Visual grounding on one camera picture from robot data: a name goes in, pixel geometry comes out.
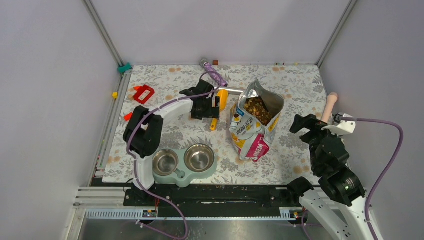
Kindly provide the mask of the yellow plastic scoop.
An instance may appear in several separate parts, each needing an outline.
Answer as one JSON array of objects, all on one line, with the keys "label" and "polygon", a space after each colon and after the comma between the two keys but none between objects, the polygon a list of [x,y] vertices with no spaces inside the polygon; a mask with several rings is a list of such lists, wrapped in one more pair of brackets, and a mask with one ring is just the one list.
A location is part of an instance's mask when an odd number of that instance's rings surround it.
[{"label": "yellow plastic scoop", "polygon": [[[218,91],[216,97],[219,98],[219,112],[221,113],[227,105],[227,100],[228,100],[228,96],[229,96],[229,92],[225,89],[221,89]],[[211,125],[210,125],[210,130],[211,131],[215,131],[218,125],[218,118],[213,118],[211,121]]]}]

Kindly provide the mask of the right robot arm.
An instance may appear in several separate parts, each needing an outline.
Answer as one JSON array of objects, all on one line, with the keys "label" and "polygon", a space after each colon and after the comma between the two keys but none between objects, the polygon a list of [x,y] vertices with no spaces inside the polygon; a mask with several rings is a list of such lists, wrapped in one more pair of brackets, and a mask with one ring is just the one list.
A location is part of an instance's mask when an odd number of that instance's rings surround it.
[{"label": "right robot arm", "polygon": [[287,186],[287,201],[306,208],[336,240],[381,240],[382,234],[371,215],[371,201],[382,177],[382,172],[370,191],[366,191],[359,177],[348,168],[350,154],[342,136],[351,134],[357,122],[380,123],[377,119],[355,118],[341,114],[329,125],[310,114],[294,117],[290,132],[308,132],[300,140],[309,146],[311,170],[319,178],[318,184],[326,196],[344,216],[341,220],[321,198],[312,184],[299,177]]}]

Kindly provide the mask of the pet food bag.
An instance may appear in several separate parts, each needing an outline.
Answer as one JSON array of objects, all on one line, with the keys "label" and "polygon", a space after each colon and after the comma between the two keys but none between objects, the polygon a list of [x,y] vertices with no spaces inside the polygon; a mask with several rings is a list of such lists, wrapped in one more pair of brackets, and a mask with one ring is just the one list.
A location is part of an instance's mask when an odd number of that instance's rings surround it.
[{"label": "pet food bag", "polygon": [[242,161],[257,162],[275,139],[285,101],[256,79],[230,109],[229,133]]}]

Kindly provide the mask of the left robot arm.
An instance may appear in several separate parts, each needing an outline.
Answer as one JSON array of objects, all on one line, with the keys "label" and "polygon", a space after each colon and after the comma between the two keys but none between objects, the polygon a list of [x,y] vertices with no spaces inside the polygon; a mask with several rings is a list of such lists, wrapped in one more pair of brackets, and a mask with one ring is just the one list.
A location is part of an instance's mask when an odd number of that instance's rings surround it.
[{"label": "left robot arm", "polygon": [[139,188],[135,197],[142,205],[148,206],[155,200],[155,192],[151,189],[155,183],[152,156],[160,146],[166,121],[184,114],[190,114],[195,120],[218,119],[220,100],[213,97],[219,89],[199,80],[197,86],[180,91],[178,96],[160,106],[153,109],[137,106],[133,110],[123,140],[127,154],[133,158],[133,184]]}]

